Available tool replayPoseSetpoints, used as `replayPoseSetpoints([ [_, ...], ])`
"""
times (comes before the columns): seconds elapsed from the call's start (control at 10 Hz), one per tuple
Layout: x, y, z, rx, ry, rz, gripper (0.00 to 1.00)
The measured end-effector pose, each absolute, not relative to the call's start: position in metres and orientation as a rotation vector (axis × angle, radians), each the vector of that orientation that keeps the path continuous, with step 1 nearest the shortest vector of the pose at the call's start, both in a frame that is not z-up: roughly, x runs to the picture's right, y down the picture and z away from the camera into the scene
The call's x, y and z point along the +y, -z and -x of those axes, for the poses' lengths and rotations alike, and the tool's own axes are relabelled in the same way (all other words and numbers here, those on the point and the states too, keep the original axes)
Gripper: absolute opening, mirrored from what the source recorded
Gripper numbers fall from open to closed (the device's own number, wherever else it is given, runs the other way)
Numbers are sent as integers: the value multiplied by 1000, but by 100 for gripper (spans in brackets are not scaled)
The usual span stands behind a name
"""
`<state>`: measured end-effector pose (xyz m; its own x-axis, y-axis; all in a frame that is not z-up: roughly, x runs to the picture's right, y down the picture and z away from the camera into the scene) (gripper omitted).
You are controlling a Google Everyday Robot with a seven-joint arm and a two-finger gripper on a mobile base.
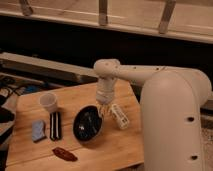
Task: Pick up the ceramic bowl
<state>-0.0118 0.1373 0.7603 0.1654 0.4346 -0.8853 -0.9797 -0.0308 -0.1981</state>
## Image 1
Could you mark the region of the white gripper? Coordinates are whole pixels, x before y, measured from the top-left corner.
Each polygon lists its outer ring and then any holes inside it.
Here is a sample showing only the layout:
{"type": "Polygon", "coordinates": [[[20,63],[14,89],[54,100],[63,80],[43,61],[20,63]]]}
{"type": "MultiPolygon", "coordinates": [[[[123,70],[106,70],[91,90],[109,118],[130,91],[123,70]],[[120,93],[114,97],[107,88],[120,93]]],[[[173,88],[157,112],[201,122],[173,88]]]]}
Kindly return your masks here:
{"type": "Polygon", "coordinates": [[[111,77],[100,77],[97,82],[96,90],[96,100],[98,105],[98,116],[103,117],[102,105],[105,106],[105,115],[110,115],[111,113],[111,104],[109,104],[114,99],[114,90],[115,90],[116,79],[111,77]]]}

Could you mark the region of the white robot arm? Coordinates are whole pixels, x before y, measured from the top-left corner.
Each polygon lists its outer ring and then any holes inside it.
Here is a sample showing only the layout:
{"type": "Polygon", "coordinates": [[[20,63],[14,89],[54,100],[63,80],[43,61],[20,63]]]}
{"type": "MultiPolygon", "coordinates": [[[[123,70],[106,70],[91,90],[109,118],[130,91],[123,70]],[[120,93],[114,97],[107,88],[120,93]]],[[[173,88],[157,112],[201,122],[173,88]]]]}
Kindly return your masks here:
{"type": "Polygon", "coordinates": [[[200,107],[211,96],[208,76],[191,68],[95,62],[96,99],[114,99],[118,79],[142,87],[140,105],[145,171],[205,171],[200,107]]]}

